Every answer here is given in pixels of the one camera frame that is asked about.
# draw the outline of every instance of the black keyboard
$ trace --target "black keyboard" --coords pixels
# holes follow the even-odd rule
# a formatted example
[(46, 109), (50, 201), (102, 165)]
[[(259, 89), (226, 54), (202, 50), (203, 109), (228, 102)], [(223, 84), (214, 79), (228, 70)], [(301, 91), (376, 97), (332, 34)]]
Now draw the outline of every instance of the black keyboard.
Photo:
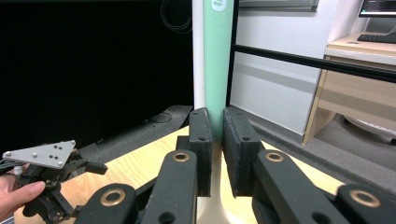
[(359, 41), (396, 44), (396, 32), (388, 35), (361, 35)]

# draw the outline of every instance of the logo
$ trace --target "logo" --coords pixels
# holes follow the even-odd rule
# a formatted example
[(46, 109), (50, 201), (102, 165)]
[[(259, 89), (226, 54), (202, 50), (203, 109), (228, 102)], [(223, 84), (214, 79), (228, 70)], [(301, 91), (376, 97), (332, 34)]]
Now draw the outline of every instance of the logo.
[(212, 8), (215, 11), (224, 11), (227, 7), (227, 0), (212, 0)]

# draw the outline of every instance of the monitor screen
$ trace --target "monitor screen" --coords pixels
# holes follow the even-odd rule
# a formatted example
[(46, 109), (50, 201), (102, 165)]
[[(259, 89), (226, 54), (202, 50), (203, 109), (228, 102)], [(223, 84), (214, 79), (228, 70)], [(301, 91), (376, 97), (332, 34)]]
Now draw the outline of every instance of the monitor screen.
[(363, 0), (359, 16), (396, 18), (396, 0)]

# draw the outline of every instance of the large black television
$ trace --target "large black television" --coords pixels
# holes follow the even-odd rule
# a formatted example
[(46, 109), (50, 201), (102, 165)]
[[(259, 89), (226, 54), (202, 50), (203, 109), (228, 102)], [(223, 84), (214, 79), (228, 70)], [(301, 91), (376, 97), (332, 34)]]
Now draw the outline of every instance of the large black television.
[[(85, 147), (170, 105), (192, 105), (191, 33), (167, 29), (160, 8), (0, 1), (1, 151), (72, 139)], [(166, 15), (182, 23), (186, 8)]]

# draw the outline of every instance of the wooden desk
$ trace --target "wooden desk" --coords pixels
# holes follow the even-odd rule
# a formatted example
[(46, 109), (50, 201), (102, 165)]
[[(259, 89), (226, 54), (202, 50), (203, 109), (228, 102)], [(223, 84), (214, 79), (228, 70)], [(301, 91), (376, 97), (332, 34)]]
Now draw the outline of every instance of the wooden desk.
[[(164, 156), (169, 151), (175, 149), (177, 136), (188, 134), (188, 128), (181, 129), (121, 156), (114, 161), (110, 161), (106, 164), (108, 170), (105, 175), (86, 173), (68, 180), (63, 183), (62, 194), (72, 206), (76, 206), (78, 204), (85, 204), (98, 189), (111, 183), (124, 183), (137, 189), (158, 174)], [(264, 145), (267, 149), (275, 149), (265, 143)], [(342, 185), (336, 179), (323, 174), (305, 163), (295, 159), (294, 161), (318, 187), (335, 194), (337, 188)], [(235, 199), (233, 197), (224, 160), (222, 160), (222, 166), (221, 199), (225, 210), (233, 213), (245, 223), (257, 223), (251, 209), (251, 198), (238, 197)], [(15, 221), (17, 224), (43, 223), (39, 216), (24, 217), (21, 214), (21, 209), (15, 213)], [(64, 223), (73, 223), (73, 221), (73, 219), (69, 219)]]
[[(396, 45), (360, 42), (359, 35), (330, 43), (325, 59), (393, 70), (396, 76)], [(336, 113), (396, 131), (396, 84), (322, 70), (304, 143), (308, 143)]]

